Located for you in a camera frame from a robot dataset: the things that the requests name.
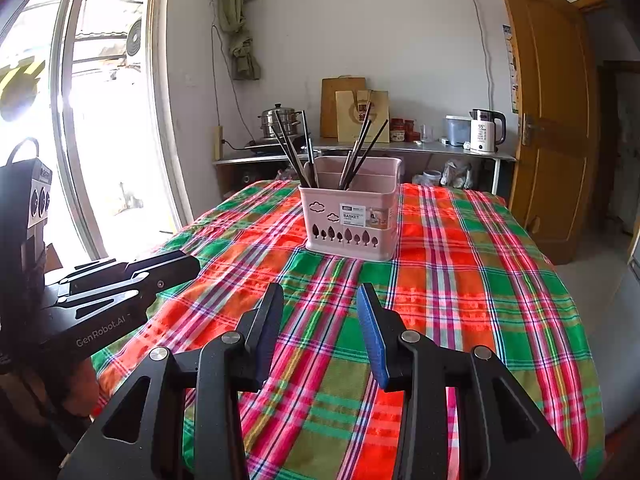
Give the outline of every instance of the pink basket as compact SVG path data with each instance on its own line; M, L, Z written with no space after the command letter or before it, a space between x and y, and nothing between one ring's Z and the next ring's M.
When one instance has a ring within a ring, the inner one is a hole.
M398 243L400 159L367 157L346 191L336 189L343 156L315 160L320 189L300 187L306 248L319 253L386 262ZM305 164L308 174L309 164Z

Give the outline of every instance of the silver screw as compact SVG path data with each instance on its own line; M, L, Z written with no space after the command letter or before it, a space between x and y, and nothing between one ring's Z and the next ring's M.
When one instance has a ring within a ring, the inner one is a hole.
M240 334L238 332L226 332L222 335L222 342L227 345L232 345L240 341Z
M400 337L402 338L402 341L405 341L407 343L417 343L418 341L420 341L420 334L418 334L415 330L405 330L404 332L402 332L402 335Z
M162 359L166 359L168 355L169 351L163 346L158 346L149 352L149 357L151 357L153 361L162 361Z
M486 346L477 346L474 349L474 354L478 359L488 361L489 359L491 359L492 352Z

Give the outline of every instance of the wooden cutting board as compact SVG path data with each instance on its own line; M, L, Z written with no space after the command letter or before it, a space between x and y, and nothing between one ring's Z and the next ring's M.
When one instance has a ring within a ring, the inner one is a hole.
M322 79L320 102L320 136L338 138L338 117L335 107L335 93L345 90L366 90L367 81L363 77L333 77Z

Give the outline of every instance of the white label sticker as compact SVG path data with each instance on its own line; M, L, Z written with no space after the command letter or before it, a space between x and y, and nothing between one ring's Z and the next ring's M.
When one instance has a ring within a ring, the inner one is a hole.
M361 205L340 204L340 223L365 227L367 224L366 208Z

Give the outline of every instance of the white kettle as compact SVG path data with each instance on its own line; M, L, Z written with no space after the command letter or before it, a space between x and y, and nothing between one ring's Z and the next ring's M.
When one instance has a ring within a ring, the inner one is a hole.
M504 114L490 110L475 109L471 113L471 151L475 153L495 153L496 146L507 138L507 121ZM495 139L495 120L502 123L502 135Z

